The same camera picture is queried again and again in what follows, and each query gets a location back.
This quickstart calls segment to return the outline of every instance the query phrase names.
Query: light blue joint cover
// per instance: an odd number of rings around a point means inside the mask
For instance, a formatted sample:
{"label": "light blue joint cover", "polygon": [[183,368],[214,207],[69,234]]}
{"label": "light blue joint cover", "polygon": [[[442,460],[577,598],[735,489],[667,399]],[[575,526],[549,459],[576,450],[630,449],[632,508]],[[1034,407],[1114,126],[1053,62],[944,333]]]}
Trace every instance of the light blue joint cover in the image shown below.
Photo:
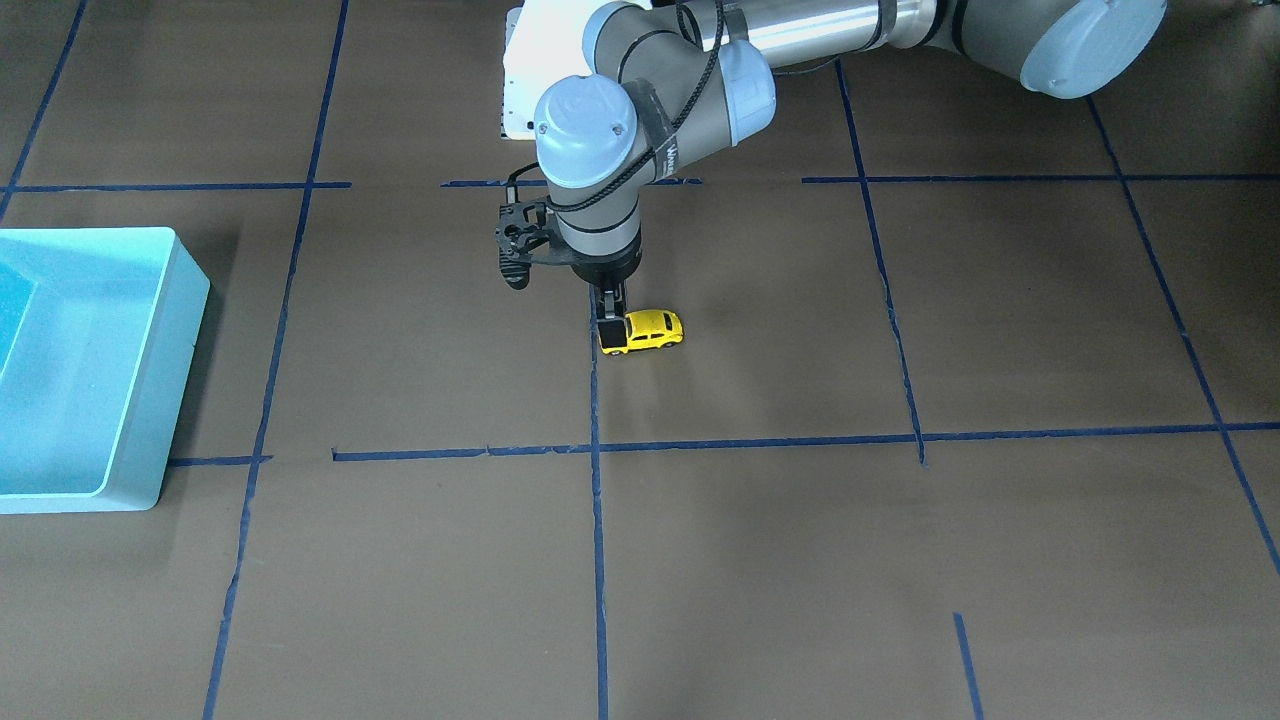
{"label": "light blue joint cover", "polygon": [[561,187],[590,187],[617,170],[636,140],[627,91],[602,74],[570,76],[550,86],[534,110],[538,163]]}
{"label": "light blue joint cover", "polygon": [[764,54],[745,40],[721,47],[721,76],[728,104],[728,129],[733,145],[767,128],[778,109],[773,69]]}
{"label": "light blue joint cover", "polygon": [[1156,35],[1166,0],[1080,0],[1036,44],[1024,87],[1073,100],[1115,79]]}
{"label": "light blue joint cover", "polygon": [[614,0],[598,8],[591,17],[586,20],[586,29],[582,32],[582,56],[586,58],[586,67],[595,69],[595,44],[600,40],[600,32],[604,29],[604,23],[609,22],[613,13],[623,10],[626,8],[640,8],[632,3],[622,3],[621,0]]}

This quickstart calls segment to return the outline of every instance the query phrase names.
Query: light blue plastic container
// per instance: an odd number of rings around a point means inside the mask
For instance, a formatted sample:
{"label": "light blue plastic container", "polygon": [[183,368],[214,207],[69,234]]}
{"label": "light blue plastic container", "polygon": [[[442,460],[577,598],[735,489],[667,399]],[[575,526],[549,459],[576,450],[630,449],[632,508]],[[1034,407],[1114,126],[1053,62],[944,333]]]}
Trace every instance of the light blue plastic container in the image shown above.
{"label": "light blue plastic container", "polygon": [[156,503],[207,296],[169,228],[0,229],[0,514]]}

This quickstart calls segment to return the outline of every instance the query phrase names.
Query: blue grid line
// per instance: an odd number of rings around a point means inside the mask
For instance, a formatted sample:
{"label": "blue grid line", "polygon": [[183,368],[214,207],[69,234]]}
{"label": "blue grid line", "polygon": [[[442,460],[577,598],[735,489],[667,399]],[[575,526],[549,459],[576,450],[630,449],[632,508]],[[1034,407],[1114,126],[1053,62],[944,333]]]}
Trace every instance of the blue grid line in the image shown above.
{"label": "blue grid line", "polygon": [[225,457],[170,457],[169,468],[206,468],[206,466],[223,466],[223,468],[239,468],[248,466],[255,462],[262,464],[270,460],[270,455],[230,455]]}
{"label": "blue grid line", "polygon": [[12,192],[205,192],[218,190],[349,190],[349,182],[197,182],[138,184],[20,184]]}
{"label": "blue grid line", "polygon": [[[992,439],[1066,439],[1140,436],[1217,434],[1222,428],[1233,433],[1280,430],[1280,421],[1226,423],[1221,428],[1212,423],[1184,425],[1134,425],[1096,428],[1044,428],[1029,430],[966,430],[951,433],[923,433],[925,442],[978,442]],[[771,447],[845,447],[863,445],[911,445],[913,433],[865,436],[813,436],[748,439],[676,439],[654,442],[602,442],[602,454],[664,452],[675,450],[753,450]],[[593,451],[590,443],[581,445],[525,445],[511,447],[457,447],[443,450],[403,450],[375,452],[332,451],[334,462],[388,462],[399,460],[442,460],[451,457],[507,457],[529,455],[585,455]]]}
{"label": "blue grid line", "polygon": [[845,79],[844,63],[836,60],[836,79],[840,83],[840,100],[845,106],[845,123],[849,126],[849,141],[854,149],[854,163],[858,165],[859,184],[863,191],[863,205],[867,209],[867,224],[872,233],[872,249],[876,251],[876,268],[879,270],[881,282],[884,284],[884,309],[888,311],[890,329],[893,331],[893,342],[897,345],[897,363],[902,369],[902,388],[906,391],[906,406],[911,413],[911,429],[915,432],[916,454],[920,465],[927,465],[924,456],[924,438],[920,433],[920,414],[915,407],[915,391],[911,389],[911,372],[906,364],[906,348],[902,345],[902,331],[897,323],[897,309],[893,307],[893,290],[888,282],[888,268],[884,265],[884,251],[881,247],[879,228],[876,224],[876,208],[872,204],[872,187],[867,182],[867,167],[863,164],[863,147],[858,141],[858,124],[854,122],[854,105],[849,99],[849,82]]}
{"label": "blue grid line", "polygon": [[956,624],[956,642],[960,643],[960,659],[964,661],[964,676],[969,683],[969,702],[973,705],[973,719],[983,720],[982,693],[978,692],[978,674],[973,669],[973,652],[969,650],[969,632],[964,626],[964,615],[952,614]]}
{"label": "blue grid line", "polygon": [[[1252,173],[1252,174],[1162,174],[1162,176],[1125,176],[1130,182],[1275,182],[1280,181],[1280,174]],[[868,176],[869,183],[964,183],[964,182],[1116,182],[1111,176],[1091,174],[1012,174],[1012,176]],[[800,178],[803,184],[859,184],[863,178],[858,176],[806,176]]]}
{"label": "blue grid line", "polygon": [[[306,234],[307,217],[311,213],[311,195],[315,190],[316,168],[320,164],[320,149],[324,146],[324,129],[329,119],[329,102],[333,100],[334,79],[338,76],[338,59],[342,55],[342,38],[347,28],[347,8],[349,0],[342,0],[338,12],[338,28],[334,32],[333,53],[329,56],[329,74],[325,79],[324,97],[320,100],[320,117],[316,120],[315,141],[311,146],[311,163],[307,168],[307,182],[302,191],[302,206],[298,210],[297,232],[293,236],[293,252],[289,258],[289,273],[284,281],[284,297],[280,300],[280,314],[275,327],[275,343],[271,348],[271,364],[268,370],[266,388],[262,392],[262,419],[257,427],[257,436],[253,441],[253,456],[262,457],[266,446],[266,429],[271,419],[271,400],[275,395],[275,380],[280,370],[280,355],[284,350],[284,333],[289,322],[289,296],[293,292],[293,278],[298,270],[298,256],[302,251],[302,240]],[[244,483],[244,505],[241,509],[239,539],[236,548],[236,570],[232,573],[230,583],[227,585],[227,598],[223,602],[223,619],[218,629],[218,644],[214,648],[214,662],[209,671],[209,692],[205,694],[204,720],[212,720],[218,703],[218,688],[221,683],[223,662],[227,659],[227,646],[230,641],[232,616],[236,610],[236,596],[239,591],[241,570],[244,565],[244,547],[248,542],[248,527],[253,496],[257,493],[259,470],[262,462],[255,461],[250,465],[248,479]]]}
{"label": "blue grid line", "polygon": [[1165,296],[1165,305],[1169,306],[1169,313],[1172,315],[1174,324],[1178,327],[1178,334],[1183,338],[1183,347],[1187,350],[1187,357],[1190,360],[1192,369],[1196,370],[1196,379],[1199,380],[1201,391],[1204,393],[1204,401],[1208,402],[1210,413],[1213,415],[1213,423],[1222,438],[1222,446],[1226,448],[1226,455],[1231,460],[1231,468],[1235,470],[1235,479],[1239,482],[1240,489],[1244,491],[1244,497],[1249,503],[1249,510],[1253,512],[1253,520],[1257,523],[1258,533],[1262,536],[1262,543],[1266,546],[1267,553],[1271,556],[1271,565],[1275,568],[1276,574],[1280,575],[1280,552],[1276,551],[1276,543],[1271,537],[1271,529],[1267,527],[1267,520],[1262,515],[1262,507],[1258,506],[1257,497],[1253,495],[1253,486],[1249,484],[1249,478],[1244,473],[1244,466],[1240,464],[1240,459],[1235,452],[1235,443],[1231,442],[1230,428],[1224,421],[1222,411],[1217,405],[1217,400],[1213,397],[1212,388],[1210,388],[1208,375],[1201,365],[1199,355],[1196,352],[1196,346],[1192,343],[1187,323],[1183,320],[1183,314],[1178,309],[1178,301],[1174,300],[1174,292],[1169,286],[1169,278],[1165,275],[1165,269],[1160,263],[1160,256],[1156,254],[1156,246],[1151,242],[1151,234],[1147,232],[1147,223],[1143,222],[1142,213],[1138,210],[1138,202],[1133,196],[1133,190],[1129,187],[1129,178],[1125,177],[1124,170],[1120,167],[1120,158],[1116,155],[1115,145],[1111,143],[1111,136],[1107,133],[1106,124],[1102,122],[1102,114],[1098,111],[1098,105],[1093,101],[1093,96],[1088,97],[1088,105],[1089,113],[1093,115],[1093,122],[1098,127],[1098,133],[1102,136],[1102,145],[1106,147],[1107,155],[1111,156],[1111,165],[1115,169],[1116,179],[1120,181],[1120,187],[1124,190],[1125,201],[1129,204],[1129,213],[1133,214],[1133,222],[1138,228],[1138,236],[1142,238],[1142,246],[1147,251],[1147,259],[1151,261],[1151,269],[1155,272],[1156,279],[1160,283],[1160,291]]}
{"label": "blue grid line", "polygon": [[[440,183],[440,187],[503,187],[507,184],[504,179],[461,179],[449,181]],[[648,184],[655,186],[685,186],[685,184],[703,184],[700,178],[663,178],[660,181],[654,181]],[[516,181],[517,187],[547,187],[547,181]]]}
{"label": "blue grid line", "polygon": [[13,174],[9,176],[8,192],[0,197],[0,220],[4,219],[4,214],[9,210],[9,201],[13,199],[14,188],[18,186],[18,181],[22,178],[22,170],[27,167],[27,158],[31,156],[31,149],[36,143],[36,133],[40,132],[40,124],[45,120],[45,113],[49,111],[49,104],[54,99],[54,91],[58,90],[58,81],[63,77],[63,69],[67,68],[67,58],[72,54],[72,46],[76,45],[76,36],[79,35],[81,20],[84,19],[84,8],[88,6],[88,0],[81,0],[79,5],[76,6],[76,18],[72,19],[72,27],[67,31],[67,42],[63,44],[63,54],[58,58],[58,64],[54,65],[54,74],[49,78],[49,86],[45,87],[45,96],[40,99],[40,108],[36,110],[36,117],[31,120],[31,129],[27,131],[27,141],[22,145],[22,152],[18,154],[18,164],[13,168]]}
{"label": "blue grid line", "polygon": [[599,345],[595,324],[595,297],[589,296],[590,305],[590,351],[591,351],[591,518],[594,520],[595,548],[595,693],[599,720],[609,720],[609,643],[605,630],[608,611],[604,594],[604,507],[602,505],[600,483],[600,383]]}

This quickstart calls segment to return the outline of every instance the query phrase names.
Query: robotic arm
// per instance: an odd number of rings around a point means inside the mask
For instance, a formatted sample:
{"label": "robotic arm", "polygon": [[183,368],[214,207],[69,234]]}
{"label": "robotic arm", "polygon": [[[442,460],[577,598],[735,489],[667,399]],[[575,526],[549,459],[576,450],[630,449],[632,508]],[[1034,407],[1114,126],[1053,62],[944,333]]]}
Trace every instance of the robotic arm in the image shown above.
{"label": "robotic arm", "polygon": [[[538,163],[499,209],[499,269],[568,265],[595,288],[600,333],[622,332],[625,281],[640,264],[640,187],[773,119],[772,68],[881,45],[933,45],[1080,97],[1120,74],[1164,19],[1165,0],[689,0],[644,9],[602,3],[580,44],[591,70],[541,95]],[[534,167],[549,195],[520,201]]]}

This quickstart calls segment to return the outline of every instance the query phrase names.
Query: yellow toy car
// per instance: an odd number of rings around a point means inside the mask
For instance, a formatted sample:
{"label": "yellow toy car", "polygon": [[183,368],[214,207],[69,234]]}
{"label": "yellow toy car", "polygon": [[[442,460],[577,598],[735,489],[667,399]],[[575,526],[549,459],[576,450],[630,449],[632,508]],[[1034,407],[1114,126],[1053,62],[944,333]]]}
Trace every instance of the yellow toy car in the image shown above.
{"label": "yellow toy car", "polygon": [[671,347],[685,340],[685,325],[671,310],[636,310],[626,314],[626,337],[605,338],[600,333],[600,350],[609,355],[626,355],[637,350]]}

